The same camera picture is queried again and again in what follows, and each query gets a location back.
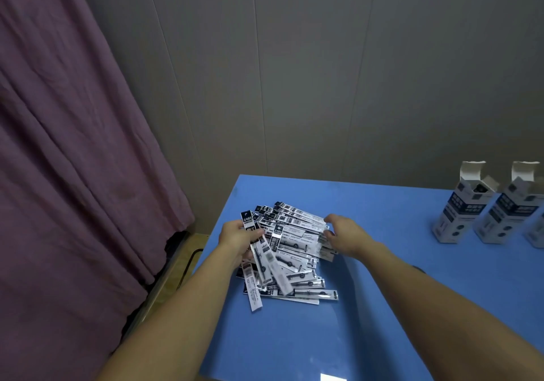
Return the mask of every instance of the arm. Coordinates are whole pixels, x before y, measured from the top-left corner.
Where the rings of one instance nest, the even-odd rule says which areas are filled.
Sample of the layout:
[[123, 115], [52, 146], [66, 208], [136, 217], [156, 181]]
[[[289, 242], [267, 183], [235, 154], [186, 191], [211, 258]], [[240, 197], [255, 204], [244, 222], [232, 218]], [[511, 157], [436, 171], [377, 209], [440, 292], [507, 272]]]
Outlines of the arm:
[[250, 241], [241, 220], [223, 225], [217, 248], [196, 273], [108, 360], [98, 381], [193, 381], [221, 314], [232, 271]]
[[401, 261], [355, 222], [325, 218], [332, 246], [368, 268], [436, 380], [544, 379], [544, 357], [487, 311]]

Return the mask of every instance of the white cardboard box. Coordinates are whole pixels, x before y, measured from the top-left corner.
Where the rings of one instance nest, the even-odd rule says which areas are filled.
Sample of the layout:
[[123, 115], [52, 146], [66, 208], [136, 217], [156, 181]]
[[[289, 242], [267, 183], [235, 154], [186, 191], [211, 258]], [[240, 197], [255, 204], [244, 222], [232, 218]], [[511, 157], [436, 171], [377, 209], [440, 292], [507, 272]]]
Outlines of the white cardboard box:
[[482, 220], [474, 225], [485, 243], [504, 243], [544, 201], [544, 182], [535, 180], [539, 162], [513, 162], [512, 182]]
[[457, 243], [493, 197], [499, 184], [490, 176], [481, 179], [482, 162], [463, 162], [459, 183], [432, 227], [439, 242]]
[[523, 235], [535, 248], [544, 248], [544, 213]]

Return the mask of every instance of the curtain fold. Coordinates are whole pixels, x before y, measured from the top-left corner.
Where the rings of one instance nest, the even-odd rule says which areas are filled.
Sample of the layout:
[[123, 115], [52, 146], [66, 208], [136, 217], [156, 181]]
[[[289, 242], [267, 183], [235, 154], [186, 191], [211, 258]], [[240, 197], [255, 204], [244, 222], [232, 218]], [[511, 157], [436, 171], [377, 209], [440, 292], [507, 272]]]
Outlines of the curtain fold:
[[0, 0], [0, 107], [0, 379], [93, 379], [193, 214], [85, 0]]

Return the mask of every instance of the blue tabletop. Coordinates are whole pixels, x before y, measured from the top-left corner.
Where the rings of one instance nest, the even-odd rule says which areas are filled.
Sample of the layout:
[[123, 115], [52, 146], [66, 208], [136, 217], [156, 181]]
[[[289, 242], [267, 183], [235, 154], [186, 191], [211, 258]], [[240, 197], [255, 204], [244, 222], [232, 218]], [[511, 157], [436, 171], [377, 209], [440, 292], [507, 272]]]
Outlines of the blue tabletop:
[[[355, 220], [374, 239], [476, 302], [544, 352], [544, 250], [518, 233], [505, 245], [468, 231], [458, 244], [431, 232], [450, 190], [241, 175], [200, 257], [217, 245], [224, 222], [280, 200], [320, 216]], [[201, 374], [224, 381], [431, 380], [368, 271], [337, 255], [318, 273], [338, 302], [301, 304], [263, 298], [251, 312], [244, 281], [233, 276]]]

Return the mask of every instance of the gray wall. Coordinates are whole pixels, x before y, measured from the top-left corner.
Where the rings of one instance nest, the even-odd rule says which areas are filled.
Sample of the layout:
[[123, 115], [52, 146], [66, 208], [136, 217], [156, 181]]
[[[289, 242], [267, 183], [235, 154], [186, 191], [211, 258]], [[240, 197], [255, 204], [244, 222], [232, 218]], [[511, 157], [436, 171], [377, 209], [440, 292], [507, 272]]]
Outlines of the gray wall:
[[87, 1], [197, 231], [240, 173], [451, 188], [464, 159], [544, 160], [544, 0]]

